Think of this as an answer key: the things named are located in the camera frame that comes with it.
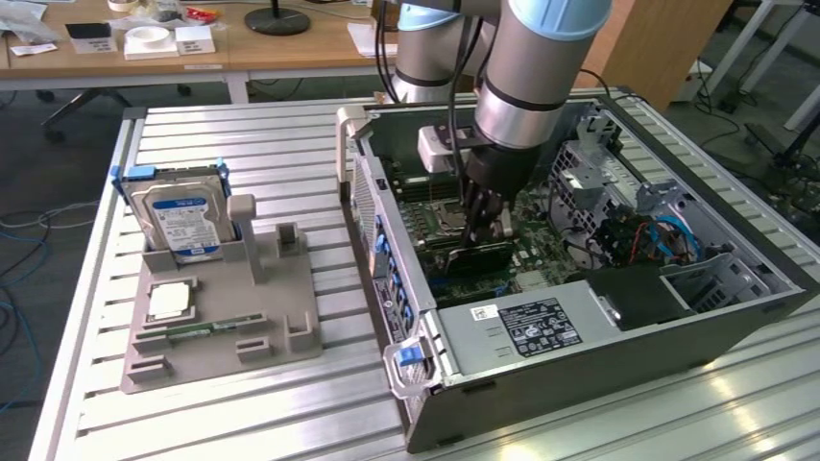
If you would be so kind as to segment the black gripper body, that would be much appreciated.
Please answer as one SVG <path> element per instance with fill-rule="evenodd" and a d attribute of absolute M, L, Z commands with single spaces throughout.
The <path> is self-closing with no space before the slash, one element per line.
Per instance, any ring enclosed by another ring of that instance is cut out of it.
<path fill-rule="evenodd" d="M 500 145 L 473 147 L 465 164 L 464 199 L 470 202 L 478 192 L 513 202 L 530 180 L 541 157 L 538 147 L 513 150 Z"/>

